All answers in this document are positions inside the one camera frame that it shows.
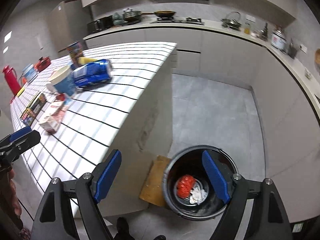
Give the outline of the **white crumpled paper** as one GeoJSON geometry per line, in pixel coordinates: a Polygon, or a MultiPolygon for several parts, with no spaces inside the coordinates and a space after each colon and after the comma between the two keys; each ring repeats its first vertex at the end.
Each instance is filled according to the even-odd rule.
{"type": "Polygon", "coordinates": [[[205,191],[201,184],[196,181],[190,191],[189,203],[192,205],[200,205],[202,202],[204,202],[207,196],[207,191],[205,191]]]}

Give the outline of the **blue lidded container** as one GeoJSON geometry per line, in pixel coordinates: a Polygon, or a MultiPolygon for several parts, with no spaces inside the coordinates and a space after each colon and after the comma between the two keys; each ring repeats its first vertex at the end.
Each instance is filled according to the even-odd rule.
{"type": "Polygon", "coordinates": [[[27,83],[33,82],[37,75],[38,71],[33,64],[28,64],[22,72],[22,76],[26,79],[27,83]]]}

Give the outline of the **red metal box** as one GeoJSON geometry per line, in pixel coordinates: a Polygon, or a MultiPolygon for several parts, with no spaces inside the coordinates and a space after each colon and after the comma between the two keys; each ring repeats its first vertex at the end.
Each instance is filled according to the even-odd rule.
{"type": "Polygon", "coordinates": [[[51,64],[50,57],[41,57],[39,61],[35,64],[34,68],[38,72],[44,71],[51,64]]]}

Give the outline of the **black frying pan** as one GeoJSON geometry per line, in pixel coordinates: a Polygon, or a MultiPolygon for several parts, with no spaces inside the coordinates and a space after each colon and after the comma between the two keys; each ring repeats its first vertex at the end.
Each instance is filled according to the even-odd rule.
{"type": "Polygon", "coordinates": [[[143,12],[142,15],[156,15],[159,18],[172,18],[176,14],[171,10],[159,10],[154,12],[143,12]]]}

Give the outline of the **red crumpled plastic bag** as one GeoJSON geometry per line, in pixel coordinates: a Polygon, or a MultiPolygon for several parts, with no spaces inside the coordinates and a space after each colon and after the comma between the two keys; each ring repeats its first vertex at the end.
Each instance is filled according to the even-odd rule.
{"type": "Polygon", "coordinates": [[[177,196],[180,198],[188,198],[196,179],[191,175],[182,176],[176,185],[177,196]]]}

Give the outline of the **colourful snack can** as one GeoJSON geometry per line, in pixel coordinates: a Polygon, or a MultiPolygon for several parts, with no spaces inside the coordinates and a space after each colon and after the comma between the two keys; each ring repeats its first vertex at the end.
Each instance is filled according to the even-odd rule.
{"type": "Polygon", "coordinates": [[[84,57],[81,43],[79,41],[73,42],[66,49],[71,57],[74,67],[78,68],[80,66],[80,57],[84,57]]]}

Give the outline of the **black yellow snack box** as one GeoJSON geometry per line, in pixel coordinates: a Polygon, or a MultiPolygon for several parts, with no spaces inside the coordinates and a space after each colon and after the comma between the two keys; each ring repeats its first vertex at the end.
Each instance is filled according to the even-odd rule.
{"type": "Polygon", "coordinates": [[[42,92],[37,93],[21,114],[23,124],[31,126],[46,103],[46,96],[42,92]]]}

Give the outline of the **black utensil holder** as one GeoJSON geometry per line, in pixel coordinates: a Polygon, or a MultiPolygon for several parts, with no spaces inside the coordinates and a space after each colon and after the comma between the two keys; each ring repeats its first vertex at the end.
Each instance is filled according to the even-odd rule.
{"type": "Polygon", "coordinates": [[[298,49],[295,47],[295,44],[293,42],[293,39],[290,40],[289,46],[287,48],[287,55],[291,57],[292,59],[295,59],[297,55],[298,49]]]}

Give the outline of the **woven bamboo basket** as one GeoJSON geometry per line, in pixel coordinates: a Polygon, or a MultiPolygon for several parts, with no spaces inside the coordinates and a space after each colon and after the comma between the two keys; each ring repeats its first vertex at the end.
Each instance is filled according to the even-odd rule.
{"type": "Polygon", "coordinates": [[[317,66],[320,66],[320,49],[319,48],[315,51],[315,64],[317,66]]]}

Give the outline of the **beige refrigerator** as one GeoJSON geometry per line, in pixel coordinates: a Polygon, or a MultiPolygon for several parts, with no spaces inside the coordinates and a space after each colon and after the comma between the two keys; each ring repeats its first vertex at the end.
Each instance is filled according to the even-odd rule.
{"type": "Polygon", "coordinates": [[[82,7],[81,0],[66,0],[60,2],[48,15],[47,23],[50,38],[55,50],[61,54],[66,48],[88,34],[87,24],[91,15],[87,8],[82,7]]]}

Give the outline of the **blue white paper cup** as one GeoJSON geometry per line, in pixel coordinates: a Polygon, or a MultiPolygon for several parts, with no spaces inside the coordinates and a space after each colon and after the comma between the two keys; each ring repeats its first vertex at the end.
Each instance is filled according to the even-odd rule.
{"type": "Polygon", "coordinates": [[[49,78],[49,82],[60,94],[66,94],[70,98],[76,94],[73,71],[68,65],[63,66],[55,71],[49,78]]]}

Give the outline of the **white rice cooker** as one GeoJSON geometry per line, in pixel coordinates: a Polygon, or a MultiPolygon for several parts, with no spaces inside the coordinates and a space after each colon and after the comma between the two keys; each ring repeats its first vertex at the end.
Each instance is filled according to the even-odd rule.
{"type": "Polygon", "coordinates": [[[277,26],[272,31],[271,44],[279,50],[284,50],[286,45],[286,36],[281,26],[277,26]]]}

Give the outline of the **dark glass bottle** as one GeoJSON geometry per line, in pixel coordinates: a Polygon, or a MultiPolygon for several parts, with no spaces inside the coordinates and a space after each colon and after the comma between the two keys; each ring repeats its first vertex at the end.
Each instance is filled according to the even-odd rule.
{"type": "Polygon", "coordinates": [[[260,38],[263,41],[268,41],[268,23],[265,23],[264,28],[260,31],[260,38]]]}

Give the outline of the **green ceramic jar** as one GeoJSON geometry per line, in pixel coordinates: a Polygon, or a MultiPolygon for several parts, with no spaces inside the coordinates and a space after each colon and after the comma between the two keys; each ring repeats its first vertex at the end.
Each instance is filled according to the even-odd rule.
{"type": "Polygon", "coordinates": [[[125,23],[125,21],[123,20],[122,16],[119,15],[117,12],[115,12],[112,15],[112,20],[113,20],[113,25],[114,26],[120,26],[120,25],[123,25],[125,23]]]}

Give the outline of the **yellow liquid jar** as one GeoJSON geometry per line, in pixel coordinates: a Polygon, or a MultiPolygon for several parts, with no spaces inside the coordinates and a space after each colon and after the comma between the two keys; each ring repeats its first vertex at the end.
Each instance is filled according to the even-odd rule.
{"type": "Polygon", "coordinates": [[[249,35],[251,33],[251,25],[249,23],[245,23],[244,33],[249,35]]]}

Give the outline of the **black round trash bin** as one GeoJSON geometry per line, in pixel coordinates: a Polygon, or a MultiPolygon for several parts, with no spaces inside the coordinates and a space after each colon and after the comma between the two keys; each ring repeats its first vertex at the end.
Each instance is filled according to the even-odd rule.
{"type": "Polygon", "coordinates": [[[205,150],[212,153],[214,160],[224,164],[232,173],[239,171],[233,159],[225,151],[214,146],[196,145],[178,152],[164,170],[162,192],[167,206],[184,219],[209,220],[223,213],[226,208],[223,201],[216,196],[202,165],[202,152],[205,150]],[[194,177],[195,185],[207,193],[202,203],[191,204],[189,198],[182,199],[177,196],[177,183],[185,175],[194,177]]]}

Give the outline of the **red thermos jug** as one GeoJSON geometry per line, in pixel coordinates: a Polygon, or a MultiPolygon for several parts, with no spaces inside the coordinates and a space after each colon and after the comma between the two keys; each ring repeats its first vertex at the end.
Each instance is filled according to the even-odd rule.
{"type": "Polygon", "coordinates": [[[16,71],[13,67],[10,67],[9,65],[5,66],[2,70],[2,73],[4,74],[4,78],[12,91],[13,95],[16,96],[18,92],[21,90],[21,86],[18,83],[18,78],[16,71]]]}

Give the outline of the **white red milk carton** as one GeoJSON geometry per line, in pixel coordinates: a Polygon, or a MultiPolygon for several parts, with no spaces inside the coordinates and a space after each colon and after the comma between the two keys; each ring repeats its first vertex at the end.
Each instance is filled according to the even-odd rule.
{"type": "Polygon", "coordinates": [[[55,133],[67,111],[65,101],[52,102],[39,119],[39,125],[48,133],[55,133]]]}

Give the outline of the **gas stove top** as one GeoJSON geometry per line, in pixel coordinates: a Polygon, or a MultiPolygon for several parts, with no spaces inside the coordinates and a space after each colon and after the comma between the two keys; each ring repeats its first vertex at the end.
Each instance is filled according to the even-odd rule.
{"type": "Polygon", "coordinates": [[[202,21],[201,18],[192,18],[192,17],[186,17],[186,18],[158,17],[157,20],[153,21],[152,23],[183,23],[183,24],[204,25],[204,22],[202,21]]]}

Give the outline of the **blue crushed drink can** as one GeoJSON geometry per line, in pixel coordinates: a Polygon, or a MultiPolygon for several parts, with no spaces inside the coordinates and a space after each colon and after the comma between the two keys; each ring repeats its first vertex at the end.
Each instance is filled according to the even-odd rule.
{"type": "Polygon", "coordinates": [[[108,59],[92,61],[73,71],[76,87],[87,87],[112,79],[112,63],[108,59]]]}

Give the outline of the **wooden board on floor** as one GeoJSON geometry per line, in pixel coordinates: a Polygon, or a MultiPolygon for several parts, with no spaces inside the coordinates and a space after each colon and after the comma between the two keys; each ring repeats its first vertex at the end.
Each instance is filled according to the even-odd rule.
{"type": "Polygon", "coordinates": [[[171,159],[158,155],[152,162],[148,175],[144,181],[139,198],[149,204],[159,207],[168,207],[163,197],[163,174],[171,159]]]}

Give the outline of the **black microwave oven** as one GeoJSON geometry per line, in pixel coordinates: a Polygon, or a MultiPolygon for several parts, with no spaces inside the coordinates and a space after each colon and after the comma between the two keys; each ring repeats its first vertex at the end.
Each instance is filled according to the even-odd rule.
{"type": "Polygon", "coordinates": [[[100,18],[87,24],[87,31],[89,34],[94,34],[113,27],[112,15],[100,18]]]}

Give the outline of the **grey lidded pot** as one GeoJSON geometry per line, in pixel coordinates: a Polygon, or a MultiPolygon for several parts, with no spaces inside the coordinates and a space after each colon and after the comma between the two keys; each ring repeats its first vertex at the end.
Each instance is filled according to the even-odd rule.
{"type": "Polygon", "coordinates": [[[131,8],[124,9],[123,19],[127,22],[140,22],[142,19],[142,12],[140,10],[133,10],[131,8]]]}

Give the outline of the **yellow sponge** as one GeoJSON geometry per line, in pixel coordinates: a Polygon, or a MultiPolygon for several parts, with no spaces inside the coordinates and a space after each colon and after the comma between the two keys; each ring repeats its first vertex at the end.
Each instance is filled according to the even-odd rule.
{"type": "Polygon", "coordinates": [[[78,64],[80,64],[81,66],[84,64],[88,64],[90,62],[94,62],[94,61],[97,61],[97,59],[90,58],[90,57],[79,57],[78,58],[78,64]]]}

